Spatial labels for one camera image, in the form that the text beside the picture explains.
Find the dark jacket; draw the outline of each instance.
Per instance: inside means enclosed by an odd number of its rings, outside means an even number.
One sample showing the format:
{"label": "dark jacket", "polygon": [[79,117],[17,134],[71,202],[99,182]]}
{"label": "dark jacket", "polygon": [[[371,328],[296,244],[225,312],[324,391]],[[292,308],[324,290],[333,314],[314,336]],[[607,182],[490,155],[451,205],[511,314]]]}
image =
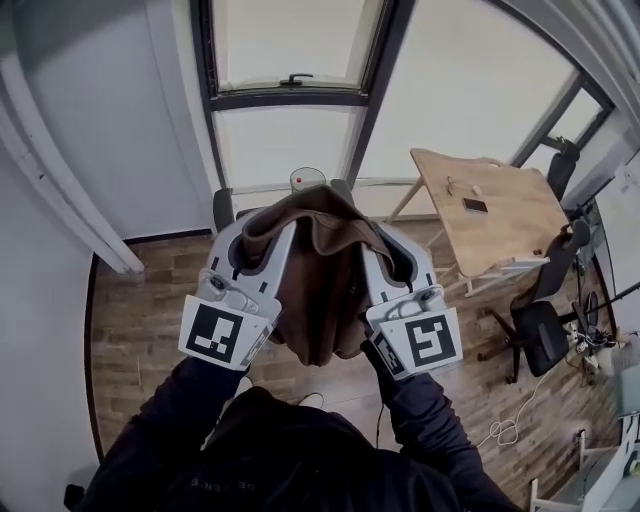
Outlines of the dark jacket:
{"label": "dark jacket", "polygon": [[198,359],[180,363],[122,431],[77,510],[519,510],[484,473],[428,374],[396,383],[379,372],[399,454],[307,407],[231,430],[201,450],[241,377]]}

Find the wooden floor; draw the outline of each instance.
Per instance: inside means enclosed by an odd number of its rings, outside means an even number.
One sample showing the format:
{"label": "wooden floor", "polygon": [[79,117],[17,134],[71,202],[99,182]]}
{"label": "wooden floor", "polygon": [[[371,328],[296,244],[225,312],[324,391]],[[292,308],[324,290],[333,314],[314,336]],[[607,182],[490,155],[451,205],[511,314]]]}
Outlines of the wooden floor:
{"label": "wooden floor", "polygon": [[[439,222],[399,222],[396,226],[419,243],[440,229]],[[142,243],[132,246],[146,265],[139,276],[118,276],[104,264],[97,272],[93,303],[91,363],[100,439],[105,451],[140,405],[182,359],[177,338],[184,296],[194,293],[198,271],[211,247],[208,236]],[[446,237],[432,247],[436,267],[452,262]],[[480,363],[477,355],[500,344],[504,334],[482,309],[493,306],[508,315],[511,298],[532,284],[527,276],[517,285],[506,284],[465,299],[463,291],[447,296],[458,309],[464,360],[434,372],[453,401],[470,439],[479,444],[496,420],[514,418],[538,382],[523,360],[520,381],[506,385],[510,354]],[[589,269],[586,290],[600,286]],[[570,311],[576,298],[571,274],[553,303],[559,313]],[[608,326],[606,313],[601,324]],[[577,359],[570,358],[573,364]],[[297,403],[311,392],[324,395],[325,409],[349,419],[375,442],[380,395],[376,376],[364,355],[349,361],[334,357],[323,368],[305,367],[286,347],[269,345],[251,366],[254,383],[276,397]],[[570,475],[577,463],[575,434],[586,428],[594,444],[607,444],[617,432],[612,386],[599,380],[586,386],[581,373],[561,362],[538,390],[520,417],[517,444],[497,446],[490,439],[480,448],[489,475],[518,504],[528,499],[529,482],[540,477],[543,496]],[[382,417],[380,447],[395,450],[388,412]]]}

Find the sleeve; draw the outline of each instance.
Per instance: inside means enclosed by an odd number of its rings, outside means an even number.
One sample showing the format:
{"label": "sleeve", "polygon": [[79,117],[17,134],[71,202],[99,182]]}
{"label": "sleeve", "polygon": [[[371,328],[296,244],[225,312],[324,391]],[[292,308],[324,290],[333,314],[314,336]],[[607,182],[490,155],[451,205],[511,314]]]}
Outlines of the sleeve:
{"label": "sleeve", "polygon": [[178,364],[122,430],[76,510],[155,510],[159,491],[198,455],[242,376],[195,358]]}
{"label": "sleeve", "polygon": [[519,512],[489,478],[475,446],[467,439],[442,387],[428,373],[395,381],[375,348],[363,350],[378,374],[380,394],[391,412],[391,424],[403,455],[444,474],[467,510]]}

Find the window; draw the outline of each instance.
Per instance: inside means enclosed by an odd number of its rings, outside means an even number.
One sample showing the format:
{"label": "window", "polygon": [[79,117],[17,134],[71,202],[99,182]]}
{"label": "window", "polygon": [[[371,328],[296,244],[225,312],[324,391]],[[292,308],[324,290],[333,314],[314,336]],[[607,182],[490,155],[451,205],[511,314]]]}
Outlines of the window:
{"label": "window", "polygon": [[213,0],[220,91],[360,89],[382,0]]}
{"label": "window", "polygon": [[327,181],[340,177],[359,110],[286,105],[215,112],[228,186],[235,192],[289,188],[300,167],[320,170]]}
{"label": "window", "polygon": [[562,149],[562,139],[582,150],[613,110],[613,103],[597,84],[584,73],[578,73],[512,164],[535,167],[546,175],[551,158]]}
{"label": "window", "polygon": [[546,41],[487,2],[422,0],[358,178],[415,180],[413,147],[508,162],[574,73]]}
{"label": "window", "polygon": [[[206,121],[222,186],[231,186],[223,170],[227,167],[233,182],[250,186],[250,180],[242,163],[246,158],[234,150],[237,144],[227,134],[217,133],[216,124],[224,122],[225,117],[217,113],[286,106],[305,106],[309,118],[326,117],[331,119],[329,125],[337,123],[340,127],[346,122],[355,132],[357,140],[353,144],[348,141],[344,161],[328,162],[330,169],[323,170],[331,176],[338,172],[340,176],[353,175],[353,183],[415,2],[192,0],[200,91],[205,112],[211,112]],[[328,114],[319,115],[310,106],[326,106]],[[346,109],[347,114],[338,112],[336,107]],[[357,123],[353,121],[354,113]],[[275,125],[280,124],[286,132],[291,129],[286,126],[286,119],[299,114],[282,110]],[[234,125],[247,118],[227,117]],[[271,133],[268,139],[280,141],[276,135]],[[295,140],[302,135],[296,134]],[[327,130],[324,135],[331,139]],[[277,146],[282,150],[282,141]],[[279,157],[284,156],[279,161],[291,160],[281,151]],[[299,166],[313,164],[303,162]],[[288,177],[293,170],[272,169],[272,174]]]}

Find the black chair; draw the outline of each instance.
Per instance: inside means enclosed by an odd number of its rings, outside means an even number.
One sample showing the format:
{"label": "black chair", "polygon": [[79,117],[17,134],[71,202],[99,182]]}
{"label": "black chair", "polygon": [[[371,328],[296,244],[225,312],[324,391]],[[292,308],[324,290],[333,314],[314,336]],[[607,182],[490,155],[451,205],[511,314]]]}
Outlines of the black chair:
{"label": "black chair", "polygon": [[569,351],[564,322],[544,299],[560,289],[578,249],[587,245],[589,238],[589,226],[583,220],[562,229],[545,254],[549,262],[540,268],[535,284],[511,302],[513,327],[494,309],[485,310],[504,329],[507,338],[503,347],[479,354],[478,360],[488,361],[511,349],[513,375],[507,377],[508,384],[518,381],[520,350],[524,350],[531,373],[536,377],[547,373]]}
{"label": "black chair", "polygon": [[562,149],[553,155],[547,174],[547,183],[553,190],[556,199],[560,201],[564,196],[567,185],[571,179],[573,171],[576,170],[576,162],[580,160],[580,149],[570,140],[560,138]]}

